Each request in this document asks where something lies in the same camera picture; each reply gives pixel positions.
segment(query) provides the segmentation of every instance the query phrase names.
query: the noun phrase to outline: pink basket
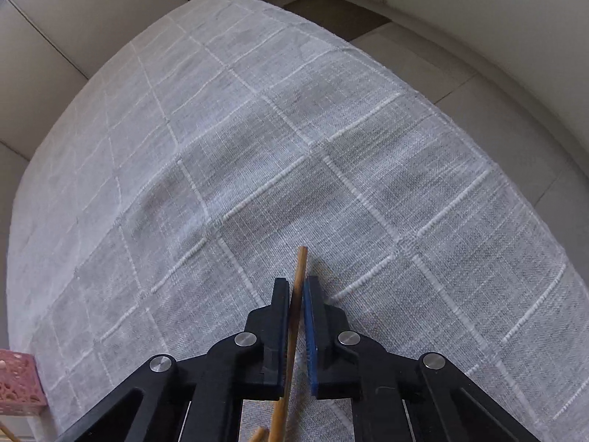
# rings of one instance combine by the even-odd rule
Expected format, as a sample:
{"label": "pink basket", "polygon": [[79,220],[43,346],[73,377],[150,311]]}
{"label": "pink basket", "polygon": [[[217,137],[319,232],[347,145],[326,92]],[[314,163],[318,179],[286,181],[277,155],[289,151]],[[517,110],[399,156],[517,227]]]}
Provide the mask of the pink basket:
{"label": "pink basket", "polygon": [[0,349],[0,414],[38,415],[46,405],[33,356]]}

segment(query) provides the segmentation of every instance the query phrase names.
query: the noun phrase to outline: woven fabric texture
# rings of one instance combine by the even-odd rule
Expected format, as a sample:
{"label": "woven fabric texture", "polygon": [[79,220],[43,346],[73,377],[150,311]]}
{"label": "woven fabric texture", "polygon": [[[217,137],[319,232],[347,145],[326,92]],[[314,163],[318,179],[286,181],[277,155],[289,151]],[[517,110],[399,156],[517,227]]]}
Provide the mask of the woven fabric texture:
{"label": "woven fabric texture", "polygon": [[[172,11],[52,128],[14,205],[11,348],[63,431],[153,354],[239,332],[299,245],[352,328],[445,354],[544,442],[589,440],[588,292],[546,225],[423,96],[257,0]],[[304,364],[290,440],[352,441]],[[269,414],[247,403],[242,439]]]}

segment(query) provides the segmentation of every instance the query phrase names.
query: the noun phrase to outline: white wall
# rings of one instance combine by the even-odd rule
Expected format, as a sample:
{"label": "white wall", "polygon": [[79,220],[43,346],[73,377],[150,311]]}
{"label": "white wall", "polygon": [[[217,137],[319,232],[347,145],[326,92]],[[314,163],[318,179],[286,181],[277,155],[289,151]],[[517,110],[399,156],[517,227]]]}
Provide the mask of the white wall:
{"label": "white wall", "polygon": [[385,0],[462,41],[589,150],[589,0]]}
{"label": "white wall", "polygon": [[12,0],[87,76],[186,0]]}
{"label": "white wall", "polygon": [[108,59],[187,0],[0,0],[0,142],[27,158]]}
{"label": "white wall", "polygon": [[86,79],[0,0],[0,141],[31,158]]}
{"label": "white wall", "polygon": [[27,161],[0,144],[0,348],[8,349],[6,253],[14,195]]}

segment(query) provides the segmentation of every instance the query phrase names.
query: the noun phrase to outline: floor tile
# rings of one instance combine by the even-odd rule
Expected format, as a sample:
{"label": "floor tile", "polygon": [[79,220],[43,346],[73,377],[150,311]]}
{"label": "floor tile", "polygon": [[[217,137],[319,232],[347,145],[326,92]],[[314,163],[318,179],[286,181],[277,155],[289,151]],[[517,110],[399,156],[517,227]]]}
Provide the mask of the floor tile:
{"label": "floor tile", "polygon": [[574,163],[558,176],[536,211],[589,284],[589,180]]}
{"label": "floor tile", "polygon": [[461,84],[440,68],[379,32],[358,38],[352,44],[389,68],[433,103]]}
{"label": "floor tile", "polygon": [[393,22],[387,23],[376,29],[375,32],[411,50],[428,63],[442,70],[459,84],[465,83],[476,73],[472,67],[452,53],[401,25]]}
{"label": "floor tile", "polygon": [[323,26],[346,41],[358,38],[390,21],[374,11],[345,0],[296,0],[284,8]]}
{"label": "floor tile", "polygon": [[505,171],[532,204],[566,168],[568,156],[529,113],[482,76],[438,103]]}

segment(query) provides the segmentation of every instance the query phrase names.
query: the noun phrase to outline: wooden chopstick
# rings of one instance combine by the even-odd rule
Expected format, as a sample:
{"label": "wooden chopstick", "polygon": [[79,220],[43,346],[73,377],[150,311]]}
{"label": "wooden chopstick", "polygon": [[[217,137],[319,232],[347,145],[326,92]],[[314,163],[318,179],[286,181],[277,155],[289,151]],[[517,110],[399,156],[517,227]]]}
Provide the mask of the wooden chopstick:
{"label": "wooden chopstick", "polygon": [[292,384],[293,366],[295,365],[296,339],[299,336],[300,307],[303,298],[303,281],[307,268],[307,248],[299,247],[296,272],[294,273],[293,293],[289,309],[289,343],[286,356],[285,395],[274,403],[270,437],[268,442],[283,442],[286,432],[286,417],[289,413],[290,386]]}
{"label": "wooden chopstick", "polygon": [[4,425],[2,422],[0,422],[0,431],[4,432],[4,435],[6,435],[11,441],[21,442],[21,439],[19,439],[16,435],[14,435],[12,433],[12,431],[6,425]]}
{"label": "wooden chopstick", "polygon": [[258,427],[255,432],[251,435],[249,442],[262,442],[266,440],[268,435],[267,427]]}

